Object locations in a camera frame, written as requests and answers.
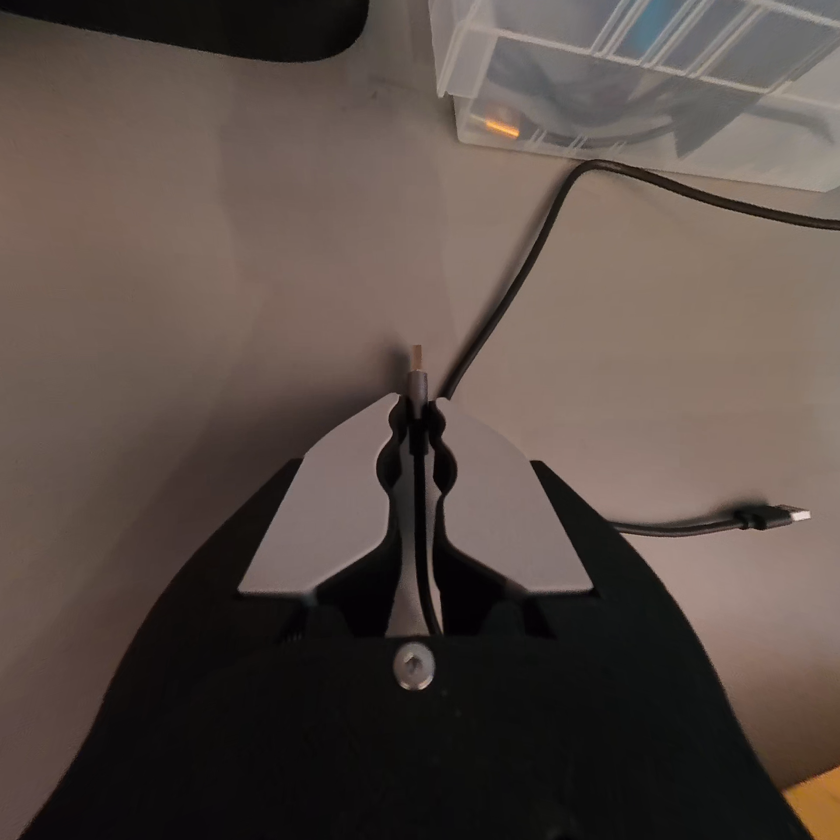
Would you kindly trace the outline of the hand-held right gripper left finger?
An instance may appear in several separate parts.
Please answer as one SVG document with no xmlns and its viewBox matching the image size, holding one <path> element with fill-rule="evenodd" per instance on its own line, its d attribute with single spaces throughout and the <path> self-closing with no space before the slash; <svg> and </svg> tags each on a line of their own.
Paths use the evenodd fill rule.
<svg viewBox="0 0 840 840">
<path fill-rule="evenodd" d="M 388 393 L 322 437 L 297 464 L 238 594 L 388 621 L 403 566 L 396 487 L 406 436 Z"/>
</svg>

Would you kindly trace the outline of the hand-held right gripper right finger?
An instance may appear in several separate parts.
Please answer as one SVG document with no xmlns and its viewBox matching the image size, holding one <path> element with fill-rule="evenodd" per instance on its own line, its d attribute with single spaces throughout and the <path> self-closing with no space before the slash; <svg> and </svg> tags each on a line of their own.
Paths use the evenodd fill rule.
<svg viewBox="0 0 840 840">
<path fill-rule="evenodd" d="M 483 621 L 505 601 L 590 596 L 594 585 L 531 461 L 440 397 L 434 451 L 433 574 L 445 621 Z"/>
</svg>

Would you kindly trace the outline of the black USB cable grey plugs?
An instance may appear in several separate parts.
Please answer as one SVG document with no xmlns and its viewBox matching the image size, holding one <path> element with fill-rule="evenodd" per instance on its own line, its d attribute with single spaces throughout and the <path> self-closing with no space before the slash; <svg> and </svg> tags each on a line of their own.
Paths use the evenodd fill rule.
<svg viewBox="0 0 840 840">
<path fill-rule="evenodd" d="M 406 375 L 406 480 L 407 533 L 410 563 L 419 615 L 430 637 L 442 636 L 445 622 L 434 578 L 435 505 L 438 491 L 434 485 L 434 406 L 429 397 L 424 350 L 411 347 Z"/>
</svg>

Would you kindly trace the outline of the yellow plastic bin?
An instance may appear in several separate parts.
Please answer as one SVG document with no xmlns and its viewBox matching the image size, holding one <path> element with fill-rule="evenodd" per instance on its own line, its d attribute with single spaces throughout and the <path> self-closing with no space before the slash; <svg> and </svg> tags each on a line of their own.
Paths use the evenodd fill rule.
<svg viewBox="0 0 840 840">
<path fill-rule="evenodd" d="M 836 766 L 783 791 L 814 839 L 839 839 L 839 773 Z"/>
</svg>

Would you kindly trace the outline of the clear plastic bin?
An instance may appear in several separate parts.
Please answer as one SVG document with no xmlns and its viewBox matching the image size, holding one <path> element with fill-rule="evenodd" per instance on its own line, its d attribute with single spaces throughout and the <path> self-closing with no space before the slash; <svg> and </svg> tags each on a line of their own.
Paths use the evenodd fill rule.
<svg viewBox="0 0 840 840">
<path fill-rule="evenodd" d="M 435 1 L 459 141 L 828 193 L 838 1 Z"/>
</svg>

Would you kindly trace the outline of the black quilted cushion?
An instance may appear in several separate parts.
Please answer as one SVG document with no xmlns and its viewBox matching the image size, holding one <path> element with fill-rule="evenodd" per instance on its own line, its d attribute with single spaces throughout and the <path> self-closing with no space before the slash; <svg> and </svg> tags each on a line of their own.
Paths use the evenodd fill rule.
<svg viewBox="0 0 840 840">
<path fill-rule="evenodd" d="M 3 12 L 220 56 L 332 58 L 364 30 L 368 1 L 2 1 Z"/>
</svg>

